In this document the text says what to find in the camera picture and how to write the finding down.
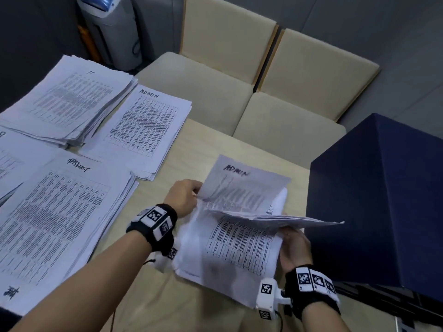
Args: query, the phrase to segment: orange object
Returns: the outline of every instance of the orange object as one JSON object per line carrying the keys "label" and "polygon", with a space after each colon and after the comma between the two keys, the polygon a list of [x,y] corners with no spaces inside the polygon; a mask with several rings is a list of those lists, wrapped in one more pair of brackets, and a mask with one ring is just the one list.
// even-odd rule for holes
{"label": "orange object", "polygon": [[77,26],[78,31],[80,31],[81,40],[86,45],[86,49],[88,49],[89,54],[91,55],[91,59],[97,63],[102,62],[102,56],[100,52],[98,52],[97,47],[95,46],[94,39],[92,39],[91,33],[87,28],[82,26]]}

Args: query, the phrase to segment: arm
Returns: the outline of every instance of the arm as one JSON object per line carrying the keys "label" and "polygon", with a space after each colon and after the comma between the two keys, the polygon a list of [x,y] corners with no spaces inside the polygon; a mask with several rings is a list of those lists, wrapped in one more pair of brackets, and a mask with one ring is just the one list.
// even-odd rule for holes
{"label": "arm", "polygon": [[[197,204],[201,182],[178,181],[164,203],[179,218]],[[12,332],[100,331],[152,251],[137,231],[123,235],[26,314]]]}
{"label": "arm", "polygon": [[[311,243],[300,230],[283,229],[280,262],[285,273],[296,267],[313,264]],[[306,332],[350,332],[340,315],[324,302],[309,304],[302,312]]]}

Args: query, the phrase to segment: chair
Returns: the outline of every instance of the chair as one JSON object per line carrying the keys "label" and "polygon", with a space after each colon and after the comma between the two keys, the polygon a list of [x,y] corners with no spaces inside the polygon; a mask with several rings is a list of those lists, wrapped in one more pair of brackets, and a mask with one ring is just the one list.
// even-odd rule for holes
{"label": "chair", "polygon": [[139,83],[192,101],[189,118],[233,135],[277,25],[223,0],[185,0],[180,54],[165,53]]}
{"label": "chair", "polygon": [[234,137],[305,168],[346,130],[335,123],[379,66],[286,29]]}

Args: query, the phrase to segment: wristband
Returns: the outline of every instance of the wristband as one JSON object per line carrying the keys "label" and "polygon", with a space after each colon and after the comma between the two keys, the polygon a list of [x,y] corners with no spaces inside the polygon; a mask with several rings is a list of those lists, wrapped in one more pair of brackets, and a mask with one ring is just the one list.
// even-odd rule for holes
{"label": "wristband", "polygon": [[167,204],[157,204],[141,211],[129,223],[126,233],[140,232],[152,247],[167,256],[174,245],[172,229],[177,223],[177,212]]}
{"label": "wristband", "polygon": [[316,302],[324,302],[340,314],[340,300],[331,279],[316,271],[313,265],[303,265],[287,273],[284,290],[292,300],[294,315],[299,319],[305,307]]}

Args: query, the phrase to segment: black wristband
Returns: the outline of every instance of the black wristband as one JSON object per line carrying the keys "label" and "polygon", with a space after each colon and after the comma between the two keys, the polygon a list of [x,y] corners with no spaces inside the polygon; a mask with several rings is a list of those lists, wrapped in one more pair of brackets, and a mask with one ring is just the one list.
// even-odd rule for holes
{"label": "black wristband", "polygon": [[[314,268],[313,265],[303,265],[297,268],[303,268],[303,267],[309,268],[310,272],[311,271],[315,272],[316,270],[316,268]],[[304,276],[309,278],[305,279],[310,286],[314,284],[312,281],[312,275],[310,275],[310,273],[305,274]],[[292,300],[292,310],[297,318],[302,319],[302,312],[305,309],[305,307],[307,307],[309,304],[316,302],[324,302],[328,306],[333,308],[338,314],[340,314],[340,309],[338,308],[337,302],[327,294],[314,291],[314,289],[312,291],[306,291],[306,290],[301,291],[301,286],[299,285],[299,277],[300,276],[297,274],[296,268],[291,270],[289,273],[286,274],[286,285],[284,288],[286,296],[290,297]],[[332,289],[335,295],[334,287],[332,286],[331,288],[329,286],[328,288]]]}
{"label": "black wristband", "polygon": [[172,229],[177,223],[177,212],[167,204],[157,204],[156,207],[157,206],[163,210],[157,209],[158,211],[162,213],[166,211],[166,213],[160,214],[156,212],[155,207],[143,210],[129,224],[126,233],[130,231],[140,232],[151,245],[152,251],[160,251],[163,256],[167,256],[174,245]]}

